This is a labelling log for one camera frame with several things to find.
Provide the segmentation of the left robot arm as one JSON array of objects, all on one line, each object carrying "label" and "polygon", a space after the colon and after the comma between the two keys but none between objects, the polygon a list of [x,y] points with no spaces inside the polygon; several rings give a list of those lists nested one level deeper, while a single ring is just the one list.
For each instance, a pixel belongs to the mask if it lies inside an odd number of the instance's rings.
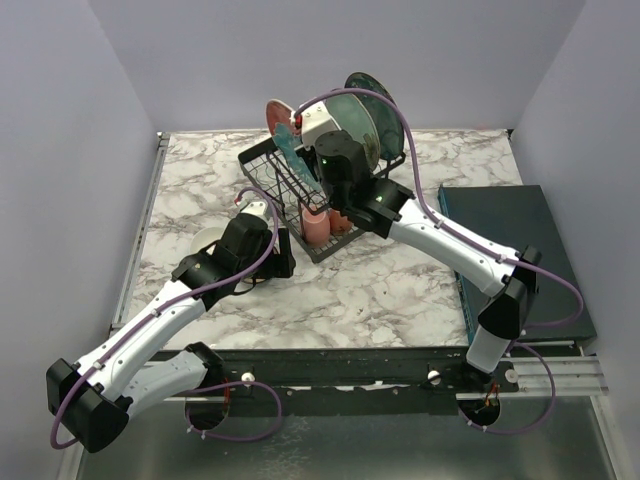
[{"label": "left robot arm", "polygon": [[46,371],[49,411],[74,441],[96,453],[129,421],[179,393],[229,395],[238,381],[207,345],[187,345],[155,366],[148,361],[180,330],[234,294],[244,278],[289,278],[295,260],[286,229],[261,214],[237,214],[212,244],[188,255],[154,299],[122,330],[74,362]]}]

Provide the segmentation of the pink printed coffee mug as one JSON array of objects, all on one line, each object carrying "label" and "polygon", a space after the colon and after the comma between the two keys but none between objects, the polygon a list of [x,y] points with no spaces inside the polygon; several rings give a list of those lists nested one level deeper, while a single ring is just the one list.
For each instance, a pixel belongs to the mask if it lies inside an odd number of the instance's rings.
[{"label": "pink printed coffee mug", "polygon": [[353,223],[337,210],[330,211],[329,221],[331,233],[335,236],[347,234],[353,227]]}]

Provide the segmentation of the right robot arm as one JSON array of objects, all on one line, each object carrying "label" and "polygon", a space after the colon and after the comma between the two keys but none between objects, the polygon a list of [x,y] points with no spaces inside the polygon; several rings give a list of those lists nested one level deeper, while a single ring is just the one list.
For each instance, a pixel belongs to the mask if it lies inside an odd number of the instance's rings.
[{"label": "right robot arm", "polygon": [[460,379],[480,392],[496,380],[496,367],[519,338],[538,291],[541,255],[493,244],[420,204],[403,185],[375,176],[364,146],[343,130],[305,134],[314,170],[332,209],[356,227],[413,247],[470,280],[489,301],[460,367]]}]

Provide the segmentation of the blue ceramic plate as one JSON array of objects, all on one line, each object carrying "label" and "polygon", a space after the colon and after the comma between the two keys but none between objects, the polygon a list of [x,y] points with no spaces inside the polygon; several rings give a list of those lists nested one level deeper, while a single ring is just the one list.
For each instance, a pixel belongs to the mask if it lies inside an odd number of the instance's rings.
[{"label": "blue ceramic plate", "polygon": [[[359,88],[373,91],[394,103],[388,90],[373,76],[365,72],[351,73],[346,81],[346,88]],[[395,160],[404,152],[404,130],[395,111],[386,103],[369,95],[358,93],[356,97],[362,102],[376,125],[380,141],[380,158]]]}]

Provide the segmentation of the light blue floral plate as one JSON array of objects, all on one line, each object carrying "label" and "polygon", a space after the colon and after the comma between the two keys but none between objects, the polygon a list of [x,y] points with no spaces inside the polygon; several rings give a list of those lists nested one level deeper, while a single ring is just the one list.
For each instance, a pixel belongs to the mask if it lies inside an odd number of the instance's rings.
[{"label": "light blue floral plate", "polygon": [[380,157],[380,140],[362,102],[354,94],[340,94],[325,99],[324,104],[339,128],[364,147],[369,168],[374,171]]}]

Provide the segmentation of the plain pink mug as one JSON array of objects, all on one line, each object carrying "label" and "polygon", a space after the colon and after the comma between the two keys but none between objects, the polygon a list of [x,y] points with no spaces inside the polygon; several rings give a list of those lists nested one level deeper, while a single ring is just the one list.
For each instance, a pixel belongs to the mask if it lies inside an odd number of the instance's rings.
[{"label": "plain pink mug", "polygon": [[305,242],[314,248],[324,246],[330,238],[329,215],[314,207],[302,208],[302,233]]}]

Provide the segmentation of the red plate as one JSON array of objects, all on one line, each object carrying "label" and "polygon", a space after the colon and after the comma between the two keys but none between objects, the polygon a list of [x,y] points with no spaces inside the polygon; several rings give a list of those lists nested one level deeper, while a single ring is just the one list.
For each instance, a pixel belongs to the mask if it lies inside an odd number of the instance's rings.
[{"label": "red plate", "polygon": [[309,167],[296,151],[302,146],[299,130],[292,122],[294,110],[278,99],[271,99],[266,104],[266,122],[272,140],[282,152],[290,170],[312,192],[320,194],[322,187],[314,178]]}]

